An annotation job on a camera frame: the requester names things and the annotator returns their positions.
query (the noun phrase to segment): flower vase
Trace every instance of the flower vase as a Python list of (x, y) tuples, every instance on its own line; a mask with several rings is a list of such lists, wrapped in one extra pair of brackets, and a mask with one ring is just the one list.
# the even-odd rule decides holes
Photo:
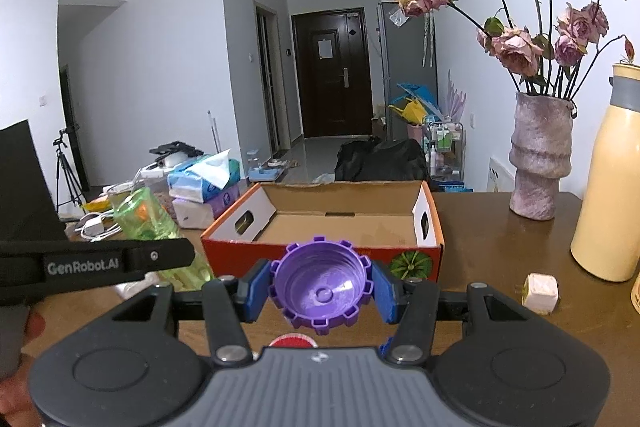
[(510, 209), (537, 221), (553, 219), (560, 178), (571, 172), (574, 104), (561, 98), (516, 93), (509, 161), (516, 167)]

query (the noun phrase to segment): white sugar cube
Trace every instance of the white sugar cube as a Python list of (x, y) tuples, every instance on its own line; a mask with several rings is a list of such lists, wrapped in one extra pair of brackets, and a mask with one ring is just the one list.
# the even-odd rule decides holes
[(530, 273), (522, 291), (522, 305), (539, 315), (548, 315), (558, 302), (558, 281), (552, 275)]

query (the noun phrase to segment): human hand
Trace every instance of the human hand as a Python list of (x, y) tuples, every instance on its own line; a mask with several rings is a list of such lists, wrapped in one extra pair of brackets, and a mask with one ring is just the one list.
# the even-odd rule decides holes
[[(44, 331), (45, 322), (39, 313), (31, 312), (24, 332), (24, 343), (31, 342)], [(0, 415), (12, 427), (39, 427), (42, 424), (35, 410), (27, 385), (27, 377), (33, 359), (21, 355), (20, 367), (12, 377), (0, 381)]]

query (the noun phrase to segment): yellow thermos bottle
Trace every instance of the yellow thermos bottle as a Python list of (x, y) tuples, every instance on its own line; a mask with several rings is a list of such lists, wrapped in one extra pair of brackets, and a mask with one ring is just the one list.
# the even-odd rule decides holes
[(571, 253), (596, 277), (622, 282), (640, 258), (640, 68), (615, 64), (613, 75)]

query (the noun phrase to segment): paper notice on door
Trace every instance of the paper notice on door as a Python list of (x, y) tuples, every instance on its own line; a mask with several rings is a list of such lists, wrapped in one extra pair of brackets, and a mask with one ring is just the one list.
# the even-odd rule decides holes
[(326, 39), (318, 41), (318, 53), (320, 58), (334, 58), (334, 48), (331, 45), (331, 41)]

